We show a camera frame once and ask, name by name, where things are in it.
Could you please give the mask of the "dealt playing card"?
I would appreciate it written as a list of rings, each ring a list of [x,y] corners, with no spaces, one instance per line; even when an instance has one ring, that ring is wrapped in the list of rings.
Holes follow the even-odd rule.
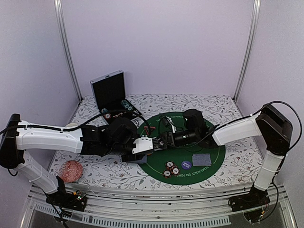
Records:
[[[133,161],[133,163],[136,163],[136,164],[146,164],[147,163],[147,156],[145,155],[141,159]]]
[[[209,153],[197,153],[192,155],[193,166],[211,166],[211,156]]]

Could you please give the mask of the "red black 100 chip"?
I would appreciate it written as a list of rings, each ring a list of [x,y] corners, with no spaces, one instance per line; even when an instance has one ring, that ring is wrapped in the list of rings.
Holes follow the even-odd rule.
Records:
[[[166,163],[165,163],[165,166],[166,166],[166,169],[171,169],[172,167],[174,167],[175,166],[175,164],[172,162],[172,161],[167,161]]]

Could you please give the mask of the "purple small blind button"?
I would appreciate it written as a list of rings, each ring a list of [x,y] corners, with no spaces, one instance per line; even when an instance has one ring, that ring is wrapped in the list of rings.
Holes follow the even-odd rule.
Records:
[[[184,170],[189,170],[192,168],[192,163],[190,161],[183,161],[181,163],[181,167],[184,169]]]

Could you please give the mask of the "black triangular card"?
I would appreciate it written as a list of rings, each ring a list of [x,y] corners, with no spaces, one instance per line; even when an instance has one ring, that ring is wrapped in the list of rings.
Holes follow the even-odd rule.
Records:
[[[150,136],[151,133],[156,129],[156,127],[153,127],[153,126],[144,126],[144,131],[146,133],[147,136]]]

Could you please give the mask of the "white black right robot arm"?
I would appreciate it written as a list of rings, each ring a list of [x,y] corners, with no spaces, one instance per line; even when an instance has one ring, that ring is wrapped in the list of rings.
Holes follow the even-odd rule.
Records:
[[[295,146],[291,143],[293,125],[274,104],[276,101],[263,105],[248,116],[213,127],[207,126],[201,111],[189,109],[182,114],[185,130],[159,133],[159,138],[169,148],[186,145],[216,148],[246,138],[262,137],[266,155],[253,182],[252,192],[245,200],[249,207],[256,207],[263,201],[263,192],[272,183],[286,155]]]

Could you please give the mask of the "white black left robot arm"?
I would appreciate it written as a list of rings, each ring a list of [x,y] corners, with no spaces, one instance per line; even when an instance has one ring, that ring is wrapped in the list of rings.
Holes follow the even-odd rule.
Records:
[[[67,206],[71,201],[64,181],[46,171],[28,150],[61,150],[103,157],[112,151],[136,155],[160,148],[158,138],[140,136],[135,124],[124,117],[100,127],[85,123],[75,127],[58,127],[29,123],[21,120],[19,114],[12,114],[0,134],[0,165],[22,173],[60,206]]]

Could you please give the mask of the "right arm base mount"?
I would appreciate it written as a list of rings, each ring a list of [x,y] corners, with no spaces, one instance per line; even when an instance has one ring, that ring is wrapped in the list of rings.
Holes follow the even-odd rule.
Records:
[[[267,190],[259,190],[254,186],[251,187],[249,193],[243,195],[232,196],[228,200],[228,205],[233,212],[242,211],[247,209],[256,210],[245,212],[245,219],[249,222],[259,222],[265,213],[265,209],[262,206],[266,206],[270,203]]]

